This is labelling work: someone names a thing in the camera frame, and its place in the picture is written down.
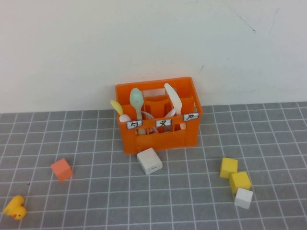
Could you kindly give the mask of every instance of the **plastic utensil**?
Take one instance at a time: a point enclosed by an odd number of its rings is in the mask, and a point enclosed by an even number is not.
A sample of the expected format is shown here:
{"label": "plastic utensil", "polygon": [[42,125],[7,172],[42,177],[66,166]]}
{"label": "plastic utensil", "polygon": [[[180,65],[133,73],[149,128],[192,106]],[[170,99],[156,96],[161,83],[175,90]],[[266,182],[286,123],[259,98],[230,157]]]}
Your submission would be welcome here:
{"label": "plastic utensil", "polygon": [[129,122],[131,121],[131,118],[127,114],[122,114],[119,116],[120,122]]}
{"label": "plastic utensil", "polygon": [[120,103],[118,103],[115,100],[111,100],[111,105],[113,106],[113,108],[118,112],[119,115],[123,115],[124,111],[123,108],[121,107]]}
{"label": "plastic utensil", "polygon": [[[148,112],[141,111],[141,113],[146,114],[147,119],[154,119],[154,117],[153,117],[150,113],[148,113]],[[155,133],[158,133],[158,132],[159,132],[158,129],[156,129],[156,127],[149,128],[149,132],[151,132],[152,130],[153,130]]]}
{"label": "plastic utensil", "polygon": [[[136,117],[138,120],[142,120],[142,114],[141,114],[141,109],[144,104],[144,98],[142,95],[142,92],[134,88],[130,92],[130,104],[136,111]],[[139,130],[139,135],[146,134],[146,131],[144,128],[140,128]]]}
{"label": "plastic utensil", "polygon": [[176,113],[176,109],[172,109],[171,111],[168,112],[168,114],[165,115],[165,117],[169,117],[169,116],[174,116]]}
{"label": "plastic utensil", "polygon": [[[177,116],[181,116],[182,102],[181,102],[181,99],[179,98],[178,94],[173,89],[173,87],[171,87],[168,83],[164,84],[164,88],[166,89],[166,92],[168,93],[168,96],[171,99],[173,107],[176,110]],[[181,123],[180,124],[180,128],[181,129],[186,129],[187,125],[184,124],[184,123]]]}
{"label": "plastic utensil", "polygon": [[[170,117],[170,116],[174,116],[176,113],[176,109],[172,109],[171,111],[168,112],[168,114],[166,114],[165,117]],[[168,132],[168,131],[171,131],[171,126],[165,126],[164,127],[164,132]]]}

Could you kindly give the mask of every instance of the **white plastic spoon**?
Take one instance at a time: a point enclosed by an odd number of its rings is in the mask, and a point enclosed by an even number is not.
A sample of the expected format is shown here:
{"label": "white plastic spoon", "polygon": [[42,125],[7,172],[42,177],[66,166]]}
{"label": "white plastic spoon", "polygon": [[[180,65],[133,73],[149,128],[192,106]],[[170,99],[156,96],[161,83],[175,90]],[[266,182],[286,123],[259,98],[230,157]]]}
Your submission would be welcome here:
{"label": "white plastic spoon", "polygon": [[[164,85],[164,88],[166,89],[166,92],[168,93],[168,96],[171,99],[173,107],[176,110],[177,116],[181,116],[182,102],[181,102],[181,99],[179,98],[178,94],[173,89],[173,87],[171,87],[168,83],[166,83]],[[187,125],[185,123],[181,123],[180,124],[180,128],[181,129],[186,129]]]}
{"label": "white plastic spoon", "polygon": [[131,121],[131,118],[127,114],[122,114],[119,116],[120,122],[129,122]]}

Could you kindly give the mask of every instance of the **orange plastic crate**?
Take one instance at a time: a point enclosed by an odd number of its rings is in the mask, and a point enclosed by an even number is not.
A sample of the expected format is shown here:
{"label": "orange plastic crate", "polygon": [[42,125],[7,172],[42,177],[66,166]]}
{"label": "orange plastic crate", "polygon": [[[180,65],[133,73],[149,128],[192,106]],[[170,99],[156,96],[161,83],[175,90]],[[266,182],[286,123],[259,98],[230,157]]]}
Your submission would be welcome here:
{"label": "orange plastic crate", "polygon": [[[120,84],[116,86],[116,100],[122,105],[124,114],[127,114],[132,121],[137,120],[136,112],[130,105],[131,90],[138,88],[144,92],[164,89],[165,83],[169,83],[179,95],[182,101],[182,115],[168,118],[172,120],[170,131],[164,132],[163,127],[158,127],[159,133],[149,133],[151,127],[156,127],[156,121],[165,120],[164,116],[173,108],[167,93],[155,97],[144,97],[142,111],[146,111],[156,118],[146,120],[146,116],[142,114],[142,126],[136,129],[127,129],[127,123],[120,122],[118,114],[117,120],[126,154],[136,154],[149,148],[165,150],[197,145],[202,108],[191,77]],[[184,122],[183,115],[191,113],[198,113],[198,118]],[[187,128],[181,130],[179,125],[181,123],[186,123]],[[146,134],[137,135],[138,128],[145,128]]]}

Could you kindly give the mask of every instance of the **rubber duck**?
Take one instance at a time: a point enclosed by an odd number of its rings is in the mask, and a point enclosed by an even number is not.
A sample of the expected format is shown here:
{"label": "rubber duck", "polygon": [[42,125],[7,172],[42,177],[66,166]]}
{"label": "rubber duck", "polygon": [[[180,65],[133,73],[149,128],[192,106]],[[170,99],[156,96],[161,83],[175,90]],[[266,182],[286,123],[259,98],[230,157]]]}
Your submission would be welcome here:
{"label": "rubber duck", "polygon": [[25,208],[21,206],[24,198],[21,195],[16,195],[4,209],[4,214],[12,216],[14,219],[22,219],[27,213]]}

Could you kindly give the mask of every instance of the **light blue spoon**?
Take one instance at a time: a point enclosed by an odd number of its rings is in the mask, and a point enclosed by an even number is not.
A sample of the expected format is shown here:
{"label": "light blue spoon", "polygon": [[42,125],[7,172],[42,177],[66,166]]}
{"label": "light blue spoon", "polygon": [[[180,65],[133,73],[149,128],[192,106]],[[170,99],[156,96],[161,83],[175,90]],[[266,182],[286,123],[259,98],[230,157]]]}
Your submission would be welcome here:
{"label": "light blue spoon", "polygon": [[[142,120],[141,109],[142,109],[142,106],[144,104],[144,98],[143,98],[142,92],[139,89],[134,88],[134,89],[131,90],[130,104],[132,105],[132,107],[136,111],[137,119]],[[142,134],[146,134],[146,131],[145,131],[144,128],[139,129],[139,135],[142,135]]]}

